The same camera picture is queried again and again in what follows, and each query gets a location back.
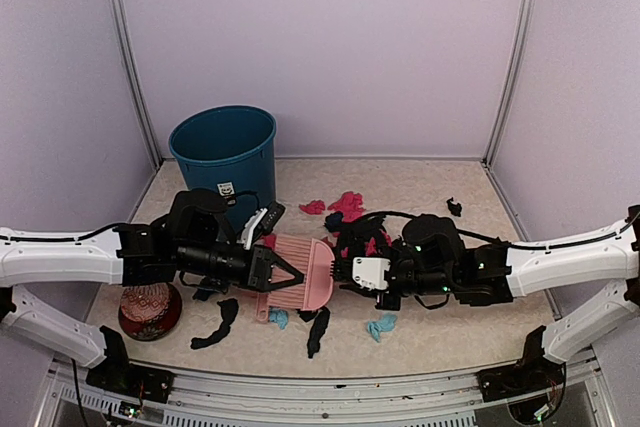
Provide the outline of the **pink plastic hand brush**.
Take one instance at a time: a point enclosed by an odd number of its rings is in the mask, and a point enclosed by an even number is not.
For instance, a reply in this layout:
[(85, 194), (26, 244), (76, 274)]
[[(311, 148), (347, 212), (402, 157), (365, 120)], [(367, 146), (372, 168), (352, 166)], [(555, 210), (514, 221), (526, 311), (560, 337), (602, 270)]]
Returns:
[(332, 262), (334, 254), (323, 241), (311, 238), (277, 235), (274, 248), (279, 252), (290, 252), (306, 264), (305, 282), (269, 294), (270, 307), (317, 311), (325, 306), (333, 293)]

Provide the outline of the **pink plastic dustpan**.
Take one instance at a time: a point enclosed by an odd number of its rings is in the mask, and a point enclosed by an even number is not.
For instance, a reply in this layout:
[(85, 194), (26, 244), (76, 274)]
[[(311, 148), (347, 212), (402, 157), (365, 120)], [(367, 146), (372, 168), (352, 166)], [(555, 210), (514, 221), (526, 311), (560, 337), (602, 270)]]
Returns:
[(270, 315), (269, 294), (259, 293), (255, 301), (255, 320), (259, 323), (268, 323)]

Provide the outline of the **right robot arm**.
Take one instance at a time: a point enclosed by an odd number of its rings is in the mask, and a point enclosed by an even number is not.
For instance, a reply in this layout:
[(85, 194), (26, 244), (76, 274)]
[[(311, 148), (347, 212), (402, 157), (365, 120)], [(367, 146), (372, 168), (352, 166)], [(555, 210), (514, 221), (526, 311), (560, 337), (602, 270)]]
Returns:
[(568, 316), (528, 334), (511, 373), (523, 391), (546, 379), (551, 365), (639, 314), (639, 208), (599, 230), (542, 242), (514, 243), (460, 229), (449, 217), (402, 213), (406, 223), (389, 241), (390, 212), (366, 214), (339, 229), (332, 276), (342, 287), (372, 296), (379, 310), (402, 299), (439, 295), (472, 307), (510, 303), (548, 289), (603, 280), (605, 286)]

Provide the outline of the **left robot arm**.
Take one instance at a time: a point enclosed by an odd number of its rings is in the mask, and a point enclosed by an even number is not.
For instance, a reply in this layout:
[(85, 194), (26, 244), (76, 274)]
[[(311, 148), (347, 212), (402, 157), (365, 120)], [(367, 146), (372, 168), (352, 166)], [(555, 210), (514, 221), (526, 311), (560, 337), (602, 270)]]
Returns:
[(181, 191), (168, 214), (150, 224), (116, 223), (93, 232), (20, 234), (1, 231), (1, 327), (96, 368), (121, 392), (140, 381), (115, 331), (85, 324), (41, 301), (30, 283), (93, 282), (125, 287), (169, 283), (185, 274), (270, 293), (304, 283), (303, 272), (257, 239), (284, 208), (272, 202), (236, 232), (228, 201), (207, 189)]

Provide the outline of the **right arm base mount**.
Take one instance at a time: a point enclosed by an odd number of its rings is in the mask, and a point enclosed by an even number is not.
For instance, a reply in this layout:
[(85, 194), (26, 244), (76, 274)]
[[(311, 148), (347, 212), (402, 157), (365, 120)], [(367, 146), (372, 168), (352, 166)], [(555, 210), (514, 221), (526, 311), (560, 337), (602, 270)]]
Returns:
[(540, 326), (527, 335), (522, 357), (515, 363), (483, 369), (476, 374), (484, 402), (533, 393), (566, 380), (566, 364), (544, 357), (545, 330), (545, 326)]

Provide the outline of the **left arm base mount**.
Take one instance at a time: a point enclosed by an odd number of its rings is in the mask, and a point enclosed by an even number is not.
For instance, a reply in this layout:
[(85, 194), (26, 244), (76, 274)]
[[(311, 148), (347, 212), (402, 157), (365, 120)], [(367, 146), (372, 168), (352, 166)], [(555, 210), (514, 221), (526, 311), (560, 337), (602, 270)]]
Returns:
[(88, 370), (86, 383), (142, 401), (166, 404), (174, 374), (168, 370), (132, 363), (118, 332), (106, 326), (101, 326), (99, 331), (106, 342), (105, 359)]

